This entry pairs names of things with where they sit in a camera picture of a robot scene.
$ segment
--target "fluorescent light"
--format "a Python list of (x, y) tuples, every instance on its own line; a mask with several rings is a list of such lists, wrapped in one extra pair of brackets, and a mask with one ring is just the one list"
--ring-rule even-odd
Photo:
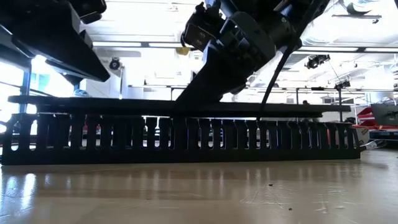
[(163, 86), (163, 85), (143, 85), (140, 87), (143, 87), (143, 88), (167, 88), (167, 86)]
[(321, 51), (321, 52), (355, 52), (358, 50), (357, 47), (311, 47), (303, 46), (299, 50), (306, 51)]
[(151, 0), (148, 2), (142, 1), (142, 0), (106, 0), (106, 2), (126, 2), (126, 3), (149, 3), (149, 4), (156, 4), (156, 3), (161, 3), (161, 4), (170, 4), (170, 3), (176, 3), (176, 4), (191, 4), (191, 5), (197, 5), (200, 2), (197, 0)]
[(365, 52), (391, 52), (396, 53), (398, 52), (397, 47), (370, 47), (365, 49)]
[(306, 50), (304, 50), (304, 51), (300, 51), (300, 49), (298, 49), (298, 50), (296, 50), (296, 51), (294, 51), (292, 54), (302, 54), (302, 55), (311, 55), (311, 54), (313, 54), (313, 55), (316, 55), (316, 54), (319, 54), (320, 52), (317, 52), (317, 51), (306, 51)]
[(149, 47), (182, 47), (180, 43), (149, 43)]
[(139, 42), (106, 42), (97, 41), (93, 42), (94, 47), (141, 47)]

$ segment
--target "black platform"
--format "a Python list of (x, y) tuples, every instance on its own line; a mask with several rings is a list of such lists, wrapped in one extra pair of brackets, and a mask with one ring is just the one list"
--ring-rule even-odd
[[(39, 113), (78, 113), (113, 115), (187, 116), (200, 118), (250, 118), (259, 114), (259, 103), (217, 103), (196, 111), (176, 111), (174, 101), (117, 100), (110, 98), (56, 98), (47, 96), (10, 96), (9, 102), (36, 105)], [(267, 104), (262, 117), (319, 118), (323, 112), (350, 112), (349, 106)]]
[[(291, 161), (360, 157), (356, 132), (351, 124), (346, 123), (187, 118), (176, 116), (181, 114), (176, 113), (172, 102), (168, 101), (46, 97), (11, 97), (10, 100), (37, 104), (42, 111), (46, 109), (46, 113), (14, 114), (7, 122), (3, 142), (4, 165)], [(186, 114), (201, 117), (206, 117), (204, 114), (207, 117), (242, 116), (241, 113), (253, 114), (255, 111), (250, 108), (256, 106), (240, 103), (237, 104), (239, 109), (236, 109), (231, 103), (220, 105)], [(277, 111), (278, 106), (291, 110)], [(279, 113), (279, 116), (295, 117), (297, 114), (293, 113), (311, 117), (327, 111), (327, 108), (336, 109), (335, 106), (295, 105), (269, 105), (267, 108), (273, 108), (273, 111), (264, 113), (266, 116)], [(173, 117), (145, 118), (142, 114)], [(30, 136), (34, 121), (37, 121), (35, 140)], [(12, 146), (16, 123), (21, 127), (17, 147)], [(84, 125), (87, 127), (86, 140), (82, 138)], [(98, 126), (101, 127), (99, 141)], [(158, 141), (155, 138), (156, 127), (160, 129)], [(35, 144), (34, 149), (30, 149), (31, 143)]]

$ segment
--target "ceiling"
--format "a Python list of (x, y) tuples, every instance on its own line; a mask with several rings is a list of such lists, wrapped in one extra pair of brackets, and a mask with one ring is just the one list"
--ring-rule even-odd
[[(398, 13), (394, 1), (375, 0), (374, 2), (378, 4), (365, 19), (348, 17), (346, 10), (337, 4), (339, 1), (347, 2), (347, 0), (331, 0), (325, 13), (308, 25), (302, 36), (305, 46), (324, 46), (326, 50), (323, 54), (326, 54), (325, 51), (330, 47), (398, 47), (398, 26), (395, 25)], [(180, 60), (181, 57), (176, 56), (174, 49), (137, 49), (126, 43), (175, 42), (178, 45), (186, 21), (201, 0), (107, 0), (106, 2), (108, 9), (103, 14), (102, 20), (82, 27), (87, 30), (94, 42), (112, 43), (110, 46), (102, 45), (97, 48), (112, 52), (140, 51), (142, 58), (164, 62)], [(293, 54), (279, 76), (278, 82), (283, 83), (280, 86), (325, 86), (329, 83), (332, 87), (339, 79), (347, 77), (352, 85), (361, 86), (364, 73), (369, 69), (395, 63), (395, 54), (344, 54), (335, 51), (329, 54), (331, 60), (314, 70), (308, 70), (304, 66), (308, 56), (313, 53)], [(201, 59), (197, 53), (187, 58)], [(270, 68), (263, 74), (255, 74), (255, 78), (262, 77), (263, 81), (260, 83), (266, 86), (265, 77), (269, 77), (273, 69)]]

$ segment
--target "metal pole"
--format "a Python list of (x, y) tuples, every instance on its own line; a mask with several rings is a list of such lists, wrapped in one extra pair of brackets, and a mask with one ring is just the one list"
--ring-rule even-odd
[(358, 114), (356, 112), (356, 106), (354, 106), (354, 110), (355, 110), (355, 124), (358, 125)]
[[(341, 101), (341, 88), (337, 89), (338, 91), (338, 104), (341, 106), (343, 104), (343, 102)], [(343, 122), (343, 112), (340, 111), (340, 122)]]
[(296, 88), (296, 104), (299, 104), (299, 89), (300, 88)]
[(121, 68), (120, 68), (120, 89), (119, 89), (119, 99), (120, 99), (120, 97), (121, 98), (123, 98), (123, 80), (124, 80), (124, 75), (123, 75), (123, 72), (124, 72), (124, 67), (122, 66)]
[[(19, 92), (21, 96), (29, 96), (31, 75), (32, 75), (32, 66), (29, 67), (29, 70), (27, 72), (24, 72), (24, 77), (22, 79), (22, 86)], [(26, 113), (26, 109), (27, 109), (27, 104), (19, 105), (20, 113)]]

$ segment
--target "wooden table surface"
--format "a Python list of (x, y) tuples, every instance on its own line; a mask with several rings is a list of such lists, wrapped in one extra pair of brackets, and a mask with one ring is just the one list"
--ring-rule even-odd
[(357, 161), (1, 167), (0, 223), (398, 223), (398, 151)]

